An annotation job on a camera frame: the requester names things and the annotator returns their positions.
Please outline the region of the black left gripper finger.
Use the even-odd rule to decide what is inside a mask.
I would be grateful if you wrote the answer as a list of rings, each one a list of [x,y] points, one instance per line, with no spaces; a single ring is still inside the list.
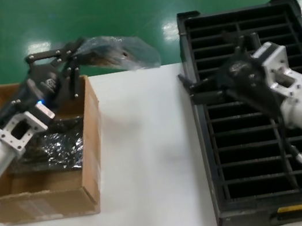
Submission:
[[[69,61],[65,63],[62,73],[68,80],[70,99],[78,98],[81,92],[82,82],[77,56],[70,58]]]
[[[35,61],[48,58],[56,58],[57,61],[59,59],[66,60],[67,57],[72,56],[84,42],[84,38],[80,37],[76,41],[67,43],[61,48],[29,54],[25,57],[25,61],[27,64],[32,65]]]

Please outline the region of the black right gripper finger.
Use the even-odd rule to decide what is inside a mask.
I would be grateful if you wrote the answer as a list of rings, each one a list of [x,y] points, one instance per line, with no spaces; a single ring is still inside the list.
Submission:
[[[249,55],[250,51],[256,51],[261,46],[260,38],[256,32],[222,31],[221,36],[224,42],[233,44],[235,55]]]
[[[193,105],[226,99],[225,93],[217,86],[215,76],[192,82],[182,74],[178,74],[178,79]]]

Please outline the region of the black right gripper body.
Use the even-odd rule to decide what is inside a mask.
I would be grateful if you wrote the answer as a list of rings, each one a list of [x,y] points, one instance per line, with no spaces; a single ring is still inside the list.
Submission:
[[[278,100],[266,83],[261,65],[249,54],[230,57],[217,71],[218,88],[227,96],[242,101],[267,115],[281,113]]]

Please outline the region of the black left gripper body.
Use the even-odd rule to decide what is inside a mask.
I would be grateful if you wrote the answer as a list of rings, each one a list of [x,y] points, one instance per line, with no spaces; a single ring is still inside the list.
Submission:
[[[61,89],[60,73],[53,66],[33,67],[0,109],[0,122],[7,122],[23,112],[32,112],[37,105],[44,105],[51,111],[58,110]]]

